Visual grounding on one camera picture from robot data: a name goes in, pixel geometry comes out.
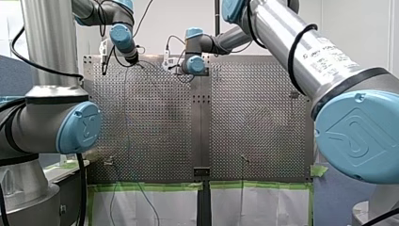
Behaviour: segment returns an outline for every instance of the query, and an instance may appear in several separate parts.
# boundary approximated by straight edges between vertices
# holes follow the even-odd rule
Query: cable
[[[144,20],[144,18],[146,17],[147,12],[149,11],[149,8],[150,8],[152,2],[153,2],[153,0],[151,0],[151,1],[149,2],[149,4],[147,5],[146,10],[144,11],[143,17],[141,17],[140,23],[138,23],[137,30],[136,30],[135,34],[133,35],[133,38],[137,35],[138,30],[140,29],[141,24],[143,23],[143,20]]]
[[[295,50],[296,50],[297,45],[301,41],[303,35],[305,35],[306,32],[311,31],[313,29],[317,30],[317,25],[316,24],[309,24],[301,32],[299,32],[299,34],[297,34],[297,36],[295,37],[293,46],[291,47],[290,53],[288,54],[287,70],[288,70],[288,74],[290,75],[291,83],[303,95],[305,95],[305,93],[303,92],[302,88],[296,82],[295,75],[294,75]]]
[[[127,94],[126,94],[126,83],[127,83],[127,73],[129,72],[129,68],[126,69],[125,77],[124,77],[124,85],[123,85],[123,113],[124,113],[124,118],[125,118],[125,125],[126,125],[126,133],[127,133],[127,142],[128,142],[128,153],[130,152],[131,149],[131,142],[130,142],[130,133],[129,133],[129,120],[127,116]],[[146,193],[144,192],[143,187],[141,186],[140,182],[138,179],[135,179],[136,183],[143,194],[144,198],[146,199],[147,203],[150,205],[152,208],[152,211],[156,215],[156,220],[157,220],[157,226],[160,226],[160,219],[158,212],[155,209],[155,206],[151,203],[150,199],[147,197]]]
[[[55,73],[55,74],[59,74],[59,75],[63,75],[63,76],[68,76],[68,77],[75,77],[75,78],[79,78],[79,80],[83,80],[83,76],[77,73],[63,73],[63,72],[59,72],[53,69],[49,69],[46,67],[43,67],[35,62],[30,61],[29,59],[23,57],[22,55],[18,54],[18,52],[15,50],[15,43],[17,42],[18,38],[21,37],[21,35],[24,33],[24,26],[23,28],[20,30],[20,32],[18,32],[17,36],[15,36],[15,38],[12,40],[11,44],[10,44],[10,48],[11,48],[11,52],[12,54],[14,54],[15,56],[17,56],[17,58],[19,58],[20,60],[22,60],[23,62],[29,64],[30,66],[33,66],[37,69],[40,69],[42,71],[45,71],[47,73]]]
[[[112,49],[111,49],[111,51],[109,52],[109,55],[108,55],[108,57],[107,57],[107,59],[106,59],[106,62],[103,62],[103,65],[102,65],[102,67],[101,67],[102,75],[106,75],[106,72],[108,71],[109,60],[111,59],[112,53],[113,53],[113,52],[115,52],[115,45],[112,46]]]
[[[396,208],[396,209],[390,210],[389,212],[387,212],[377,218],[370,220],[369,222],[363,224],[362,226],[372,226],[372,225],[375,225],[375,224],[381,222],[384,219],[390,218],[390,217],[398,215],[398,214],[399,214],[399,208]]]
[[[111,202],[109,203],[109,217],[111,218],[112,226],[115,226],[114,216],[112,215],[112,208],[114,206],[115,193],[117,192],[117,187],[118,187],[118,184],[115,183],[114,191],[112,193]]]
[[[251,44],[252,44],[252,41],[250,41],[249,44],[248,44],[246,47],[244,47],[244,48],[242,48],[242,49],[240,49],[240,50],[237,50],[237,51],[232,51],[231,53],[232,53],[232,54],[241,53],[241,52],[243,52],[244,50],[246,50]]]
[[[167,48],[166,48],[167,50],[169,50],[169,43],[170,43],[170,39],[171,38],[175,38],[176,40],[181,42],[183,45],[185,45],[185,43],[184,43],[184,41],[182,39],[180,39],[179,37],[177,37],[175,35],[171,35],[171,36],[169,36],[168,41],[167,41]]]
[[[129,65],[122,64],[122,62],[120,62],[120,60],[117,57],[117,51],[115,51],[115,45],[114,45],[113,49],[114,49],[114,57],[117,60],[117,62],[120,64],[120,66],[122,66],[123,68],[131,68],[131,67],[135,66],[134,64],[129,64]]]
[[[141,55],[143,55],[143,54],[145,54],[146,53],[146,47],[144,47],[144,46],[141,46],[141,45],[137,45],[136,46],[136,49],[137,49],[137,51],[138,51],[138,49],[143,49],[143,52],[138,52],[139,54],[141,54]]]
[[[3,225],[9,226],[6,201],[4,200],[3,187],[1,186],[1,184],[0,184],[0,211],[1,211],[1,219],[3,221]]]
[[[248,28],[249,28],[249,32],[250,32],[250,36],[252,37],[252,39],[259,45],[261,46],[263,49],[267,49],[266,46],[264,46],[262,43],[260,43],[258,41],[258,38],[256,38],[255,36],[255,32],[253,32],[253,27],[252,27],[252,10],[250,8],[250,1],[251,0],[247,0],[247,20],[248,20]]]
[[[85,217],[86,217],[86,202],[88,199],[88,191],[87,191],[87,180],[86,180],[86,169],[85,169],[85,162],[83,161],[83,156],[81,153],[76,154],[77,162],[79,164],[79,171],[80,171],[80,211],[78,220],[79,226],[85,225]]]

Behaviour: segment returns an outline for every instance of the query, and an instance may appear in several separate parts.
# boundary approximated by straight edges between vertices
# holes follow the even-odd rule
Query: gray panel
[[[161,56],[142,56],[127,73],[127,148],[123,89],[126,69],[86,58],[85,89],[104,114],[93,184],[114,181],[190,182],[193,167],[211,180],[303,182],[310,177],[312,121],[307,99],[271,56],[206,57],[211,77],[182,84],[162,71]],[[113,166],[105,166],[110,156]]]
[[[287,72],[271,56],[211,64],[211,180],[309,180],[307,99]]]
[[[145,68],[128,70],[111,60],[103,76],[99,60],[93,58],[94,81],[88,89],[92,89],[92,99],[103,111],[103,129],[97,143],[99,159],[88,171],[91,183],[193,180],[190,85],[164,72],[160,59],[147,58],[156,68],[142,63]],[[127,119],[123,102],[125,74]],[[114,158],[113,167],[104,165],[109,156]]]

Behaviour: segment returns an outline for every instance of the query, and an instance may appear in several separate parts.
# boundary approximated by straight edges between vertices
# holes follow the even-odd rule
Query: green tape
[[[327,172],[327,170],[328,168],[325,166],[312,165],[311,177],[322,177]]]
[[[202,183],[181,183],[181,184],[146,184],[139,183],[145,191],[173,192],[173,191],[193,191],[202,190]],[[96,185],[92,187],[93,192],[113,192],[115,191],[140,191],[137,183],[122,182],[117,184]]]
[[[314,195],[314,188],[311,184],[310,192],[309,192],[309,211],[308,211],[308,224],[309,226],[313,226],[313,195]]]
[[[244,187],[258,187],[269,189],[287,189],[287,190],[310,190],[311,183],[269,183],[269,182],[251,182],[251,181],[228,181],[228,182],[210,182],[211,189],[238,189]]]
[[[94,204],[94,190],[92,186],[88,187],[88,226],[93,226],[93,204]]]

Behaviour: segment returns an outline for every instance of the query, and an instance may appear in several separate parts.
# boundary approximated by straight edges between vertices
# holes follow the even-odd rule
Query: metal post
[[[78,73],[72,3],[66,0],[22,0],[29,58],[49,69]],[[87,93],[78,78],[33,69],[26,97],[71,97]]]

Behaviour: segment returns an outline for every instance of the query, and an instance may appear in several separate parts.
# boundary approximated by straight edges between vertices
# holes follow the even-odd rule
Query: black strap
[[[301,32],[299,32],[299,34],[297,34],[297,36],[295,37],[294,43],[293,43],[290,53],[288,55],[287,68],[288,68],[288,74],[290,75],[291,83],[303,95],[305,95],[305,93],[303,92],[303,90],[300,88],[300,86],[296,82],[295,75],[294,75],[295,50],[296,50],[296,47],[298,46],[298,44],[300,43],[300,41],[302,40],[303,35],[306,34],[306,32],[308,32],[310,30],[317,30],[317,29],[318,29],[318,27],[316,24],[309,24]]]
[[[24,104],[19,105],[19,106],[17,106],[17,108],[12,110],[12,113],[10,114],[10,116],[6,122],[6,128],[5,128],[6,139],[7,139],[9,146],[11,146],[12,149],[14,149],[15,151],[17,151],[19,153],[27,153],[27,152],[25,152],[20,147],[18,147],[17,143],[15,142],[14,135],[12,135],[12,122],[14,121],[15,115],[18,112],[20,112],[23,108],[24,108]]]
[[[38,153],[33,153],[33,154],[25,155],[25,156],[22,156],[22,157],[13,157],[13,158],[9,158],[9,159],[0,159],[0,167],[16,165],[16,164],[21,164],[21,163],[25,163],[25,162],[30,162],[30,161],[36,160],[38,158],[39,158],[39,154]]]
[[[355,85],[361,83],[364,80],[388,73],[389,72],[383,68],[373,68],[347,78],[340,85],[336,86],[334,89],[330,90],[326,95],[323,96],[323,98],[311,110],[311,118],[316,120],[317,115],[319,114],[323,106],[336,96],[343,94],[344,92],[348,91],[349,89],[353,88]]]

